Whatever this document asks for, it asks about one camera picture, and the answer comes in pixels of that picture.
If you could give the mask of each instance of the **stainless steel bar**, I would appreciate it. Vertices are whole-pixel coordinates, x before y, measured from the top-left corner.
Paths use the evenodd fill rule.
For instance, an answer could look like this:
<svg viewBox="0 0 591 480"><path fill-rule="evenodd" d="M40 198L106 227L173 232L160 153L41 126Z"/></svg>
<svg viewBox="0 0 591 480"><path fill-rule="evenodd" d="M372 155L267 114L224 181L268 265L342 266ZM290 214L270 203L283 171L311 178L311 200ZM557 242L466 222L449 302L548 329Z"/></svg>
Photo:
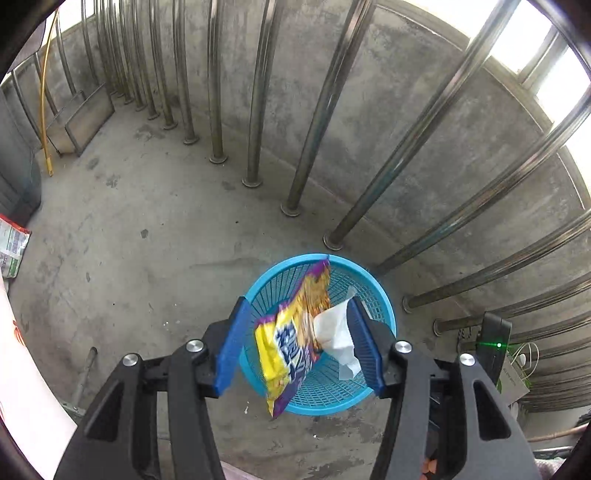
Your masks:
<svg viewBox="0 0 591 480"><path fill-rule="evenodd" d="M545 136L541 137L519 159L509 165L503 173L492 180L477 194L464 202L459 208L431 228L414 242L402 247L373 270L374 275L383 275L399 267L419 253L440 242L496 202L505 197L519 185L540 164L554 155L562 145L577 131L591 113L591 87L583 94L573 110Z"/></svg>
<svg viewBox="0 0 591 480"><path fill-rule="evenodd" d="M552 377L553 375L561 375L568 372L572 372L574 370L578 370L579 368L587 368L591 367L591 360L584 361L584 362L576 362L571 365L566 365L564 367L560 367L559 369L554 368L546 368L546 369L536 369L535 373L532 374L532 379L537 378L544 378L544 377Z"/></svg>
<svg viewBox="0 0 591 480"><path fill-rule="evenodd" d="M56 24L56 40L57 40L57 49L60 52L60 60L61 66L64 69L64 73L66 74L66 81L68 82L68 87L70 88L70 93L74 96L77 93L76 87L74 85L74 80L72 79L72 73L70 72L70 67L68 66L68 59L66 58L66 51L64 50L64 41L61 38L61 26L60 26L60 11L57 11L57 24Z"/></svg>
<svg viewBox="0 0 591 480"><path fill-rule="evenodd" d="M543 391L553 391L559 385L579 385L583 383L589 383L591 381L591 374L587 375L579 375L578 377L573 378L559 378L552 382L535 382L531 387L531 391L535 392L543 392Z"/></svg>
<svg viewBox="0 0 591 480"><path fill-rule="evenodd" d="M88 35L88 22L86 21L86 0L80 0L80 14L82 15L82 37L84 38L84 48L86 56L88 57L88 66L90 67L90 74L97 85L99 85L99 77L96 74L95 60L92 57L92 49L90 48L90 37Z"/></svg>
<svg viewBox="0 0 591 480"><path fill-rule="evenodd" d="M242 179L242 184L249 188L256 188L262 183L259 178L262 127L265 122L267 89L273 68L273 57L275 56L277 34L284 4L284 0L267 0L262 15L255 77L252 82L251 118L248 125L248 166L246 177Z"/></svg>
<svg viewBox="0 0 591 480"><path fill-rule="evenodd" d="M12 85L14 86L14 91L17 93L18 100L21 102L22 109L25 110L25 115L27 116L27 120L29 120L31 127L35 132L35 135L37 136L39 141L41 141L41 129L39 128L39 125L37 125L37 122L35 122L33 112L31 112L27 100L25 96L22 94L21 85L18 83L16 71L17 67L12 72L10 72L10 77L12 78Z"/></svg>
<svg viewBox="0 0 591 480"><path fill-rule="evenodd" d="M106 25L105 25L105 10L102 0L95 0L95 12L96 12L96 36L99 41L99 52L100 60L103 64L103 70L105 72L105 78L109 81L108 84L109 92L113 90L117 93L123 93L119 84L116 71L113 67L113 59L111 51L109 49L109 40L107 38Z"/></svg>
<svg viewBox="0 0 591 480"><path fill-rule="evenodd" d="M591 346L590 338L583 338L575 342L570 342L565 345L559 345L546 350L540 351L540 360L548 358L555 358L557 356L568 355L569 353L575 353L580 350L585 350Z"/></svg>
<svg viewBox="0 0 591 480"><path fill-rule="evenodd" d="M347 19L340 33L339 43L333 53L316 103L290 192L285 203L281 205L281 211L287 216L299 215L298 206L318 155L320 143L329 126L339 96L363 41L363 36L371 23L374 10L374 0L353 0L351 3Z"/></svg>
<svg viewBox="0 0 591 480"><path fill-rule="evenodd" d="M558 323L551 323L545 327L528 330L526 332L516 333L509 338L509 344L515 345L517 343L536 342L544 338L550 338L561 333L572 332L577 328L591 325L591 311L582 313L575 317L563 320ZM476 342L462 342L460 344L461 351L471 351L476 348Z"/></svg>
<svg viewBox="0 0 591 480"><path fill-rule="evenodd" d="M567 41L558 33L552 39L548 50L540 58L534 70L524 79L522 83L523 87L530 90L533 94L538 93L542 82L546 79L554 65L556 65L556 62L562 58L568 47Z"/></svg>
<svg viewBox="0 0 591 480"><path fill-rule="evenodd" d="M150 42L152 44L152 57L154 59L154 70L156 82L160 92L162 111L164 112L164 129L171 130L178 125L173 117L173 111L168 101L168 89L166 87L166 74L164 72L164 61L162 58L162 41L160 38L160 0L149 0L150 7Z"/></svg>
<svg viewBox="0 0 591 480"><path fill-rule="evenodd" d="M193 115L191 114L191 99L189 96L189 81L187 80L187 56L185 51L185 0L173 0L173 43L174 63L177 69L178 102L185 129L185 145L192 145L199 136L193 129Z"/></svg>
<svg viewBox="0 0 591 480"><path fill-rule="evenodd" d="M517 82L523 84L523 82L532 74L535 68L539 65L540 60L548 53L548 49L559 35L560 33L558 29L554 25L551 25L546 37L544 37L542 45L539 46L538 51L517 74Z"/></svg>
<svg viewBox="0 0 591 480"><path fill-rule="evenodd" d="M207 18L207 95L209 97L209 127L212 131L213 155L211 163L224 163L228 156L223 152L222 98L220 96L219 36L222 0L209 0Z"/></svg>
<svg viewBox="0 0 591 480"><path fill-rule="evenodd" d="M363 215L380 198L390 184L429 139L442 122L452 104L458 99L462 87L477 72L491 53L519 0L500 0L478 35L472 39L455 70L439 86L414 125L406 132L386 163L373 178L355 205L337 227L324 236L324 244L331 250L340 250L345 236L357 225Z"/></svg>
<svg viewBox="0 0 591 480"><path fill-rule="evenodd" d="M134 31L135 56L138 59L139 73L142 83L144 84L144 95L146 103L148 104L148 120L158 118L160 113L156 110L154 105L154 97L152 97L152 87L150 85L150 78L148 77L148 66L146 64L146 55L144 50L144 36L142 35L142 19L141 19L141 0L131 0L131 25Z"/></svg>
<svg viewBox="0 0 591 480"><path fill-rule="evenodd" d="M565 223L536 243L514 253L510 257L499 260L489 267L420 295L404 297L402 305L410 313L414 308L484 285L519 270L540 258L544 258L582 233L587 232L589 228L591 228L591 209L585 210L581 215Z"/></svg>
<svg viewBox="0 0 591 480"><path fill-rule="evenodd" d="M35 64L35 70L37 71L37 76L39 77L39 81L41 81L41 64L39 63L39 52L36 51L33 54L33 63ZM51 92L49 91L49 87L47 86L47 83L45 83L45 98L47 99L47 103L49 104L49 108L51 109L51 113L53 113L54 116L57 115L58 113L58 109L56 107L56 103L53 101L53 96L51 95Z"/></svg>
<svg viewBox="0 0 591 480"><path fill-rule="evenodd" d="M129 83L127 73L125 72L125 66L123 65L123 59L121 58L121 49L119 46L119 33L117 31L117 23L115 16L115 5L112 0L103 0L105 5L108 7L105 9L107 28L109 30L109 37L111 42L111 48L113 52L113 58L115 59L115 67L117 69L119 79L121 81L121 89L125 96L125 104L134 101L129 90Z"/></svg>
<svg viewBox="0 0 591 480"><path fill-rule="evenodd" d="M121 41L123 44L125 63L127 64L128 78L131 81L131 87L134 91L135 111L139 112L146 108L146 104L144 103L144 99L142 97L141 92L142 88L138 81L139 71L137 68L137 64L135 62L135 58L133 57L134 47L131 39L132 32L129 28L129 0L119 0L118 13L119 21L115 21L115 30L117 30L117 23L119 23L119 25L121 26Z"/></svg>
<svg viewBox="0 0 591 480"><path fill-rule="evenodd" d="M591 272L586 273L574 280L571 280L560 287L549 290L541 295L531 297L500 309L491 310L501 318L510 319L519 315L524 315L529 312L543 309L549 305L553 305L562 300L569 299L585 290L591 288ZM474 327L479 325L482 320L482 314L472 315L454 320L440 320L437 319L433 323L433 331L436 335L441 335L441 332L448 330L459 330L460 328Z"/></svg>
<svg viewBox="0 0 591 480"><path fill-rule="evenodd" d="M98 351L95 347L91 347L88 351L88 356L86 357L86 362L84 365L84 370L80 372L78 375L78 380L76 382L76 389L72 395L71 404L77 410L80 407L80 400L82 399L82 393L84 392L84 387L86 386L86 381L88 380L88 374L92 367L92 364L95 362L96 354Z"/></svg>

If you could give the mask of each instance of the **white tissue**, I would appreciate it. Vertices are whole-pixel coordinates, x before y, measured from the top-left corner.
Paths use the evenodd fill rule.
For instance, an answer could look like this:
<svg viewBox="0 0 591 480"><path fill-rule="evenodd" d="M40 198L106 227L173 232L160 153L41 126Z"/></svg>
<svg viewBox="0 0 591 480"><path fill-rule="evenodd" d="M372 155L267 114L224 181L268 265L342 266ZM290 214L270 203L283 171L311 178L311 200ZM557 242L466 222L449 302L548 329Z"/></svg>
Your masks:
<svg viewBox="0 0 591 480"><path fill-rule="evenodd" d="M354 296L355 291L347 292ZM339 363L339 380L351 380L361 371L353 354L353 339L347 326L347 300L314 317L314 334L322 349Z"/></svg>

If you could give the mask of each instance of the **metal panel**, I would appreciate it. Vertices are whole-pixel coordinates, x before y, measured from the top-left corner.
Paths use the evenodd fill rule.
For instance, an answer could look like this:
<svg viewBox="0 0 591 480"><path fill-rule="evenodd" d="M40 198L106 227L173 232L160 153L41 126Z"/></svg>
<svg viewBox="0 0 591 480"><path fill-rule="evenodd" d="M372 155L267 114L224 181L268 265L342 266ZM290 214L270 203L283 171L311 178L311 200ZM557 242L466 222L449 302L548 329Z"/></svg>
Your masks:
<svg viewBox="0 0 591 480"><path fill-rule="evenodd" d="M66 131L78 155L82 155L84 149L113 113L115 108L103 83L66 122Z"/></svg>
<svg viewBox="0 0 591 480"><path fill-rule="evenodd" d="M82 92L75 94L67 105L60 110L46 129L49 140L60 155L76 152L76 146L70 138L69 132L65 129L65 126L67 121L76 113L84 101L85 99Z"/></svg>

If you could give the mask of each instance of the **concrete wall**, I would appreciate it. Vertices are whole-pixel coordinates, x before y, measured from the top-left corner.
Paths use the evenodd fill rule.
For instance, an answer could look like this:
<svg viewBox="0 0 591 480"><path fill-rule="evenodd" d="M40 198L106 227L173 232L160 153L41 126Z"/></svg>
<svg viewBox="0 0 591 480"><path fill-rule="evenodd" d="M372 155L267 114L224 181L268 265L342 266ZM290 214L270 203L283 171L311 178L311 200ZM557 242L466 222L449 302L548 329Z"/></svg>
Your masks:
<svg viewBox="0 0 591 480"><path fill-rule="evenodd" d="M222 121L225 127L245 138L264 6L254 0L223 0L222 5ZM187 0L187 71L191 105L197 115L206 115L208 109L207 9L208 2ZM285 6L262 142L265 149L293 166L297 165L348 9L348 0L294 0ZM160 15L167 84L171 103L178 105L171 0L160 1ZM151 89L156 92L147 5L142 5L141 18ZM90 35L95 62L102 72L93 22ZM80 29L74 27L67 32L64 42L74 82L89 93L93 85ZM461 51L441 36L377 8L321 144L311 179L352 204L460 56ZM70 93L56 48L51 52L48 82L58 107L65 105ZM8 96L14 104L10 88ZM18 105L15 112L20 115ZM176 117L181 122L178 112ZM26 130L26 119L18 121ZM208 132L198 133L209 141L205 138ZM486 185L540 135L539 127L521 104L482 70L416 158L369 211L368 218L400 245L407 244ZM243 156L230 160L246 167L246 146L243 151ZM265 177L264 161L261 175ZM305 192L303 210L304 216L310 210ZM569 174L558 156L554 156L497 205L421 254L410 266L435 276L443 285L505 258L581 212ZM339 219L334 218L327 229L336 226ZM545 259L487 286L442 301L429 312L441 312L440 316L446 317L450 311L447 307L454 305L457 310L459 304L464 312L479 313L539 294L585 273L591 264L590 252L586 233ZM403 278L399 283L405 289ZM591 294L587 292L519 317L515 319L514 332L574 316L585 311L590 300ZM398 313L400 306L394 307ZM539 345L543 349L589 333L589 329L580 330L543 340ZM579 352L579 356L585 355L584 351ZM550 362L570 362L575 357Z"/></svg>

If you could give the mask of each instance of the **concrete floor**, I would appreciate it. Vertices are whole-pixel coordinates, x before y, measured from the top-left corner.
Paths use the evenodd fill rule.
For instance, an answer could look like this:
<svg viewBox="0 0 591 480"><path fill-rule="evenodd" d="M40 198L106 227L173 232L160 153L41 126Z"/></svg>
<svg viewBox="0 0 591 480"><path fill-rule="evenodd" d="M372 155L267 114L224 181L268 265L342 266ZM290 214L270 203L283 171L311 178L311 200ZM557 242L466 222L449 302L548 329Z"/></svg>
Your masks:
<svg viewBox="0 0 591 480"><path fill-rule="evenodd" d="M225 131L229 160L208 162L207 119L195 114L195 145L181 127L163 131L162 119L115 100L116 113L80 158L55 158L45 178L43 205L10 299L39 370L56 396L68 399L88 349L99 355L82 406L86 407L127 352L167 355L206 326L226 318L238 296L268 267L305 252L324 252L322 234L347 206L310 182L303 214L279 209L293 169L263 154L262 187L241 184L246 142ZM369 266L398 248L364 222L341 255ZM462 314L453 302L438 311L401 312L404 291L434 286L411 261L383 282L398 322L398 337L444 358L454 357L455 333L436 339L433 317ZM290 413L271 421L263 398L240 372L226 394L210 401L222 460L270 479L368 478L378 453L388 403L370 396L326 417ZM167 436L165 395L158 428ZM170 445L162 441L170 474Z"/></svg>

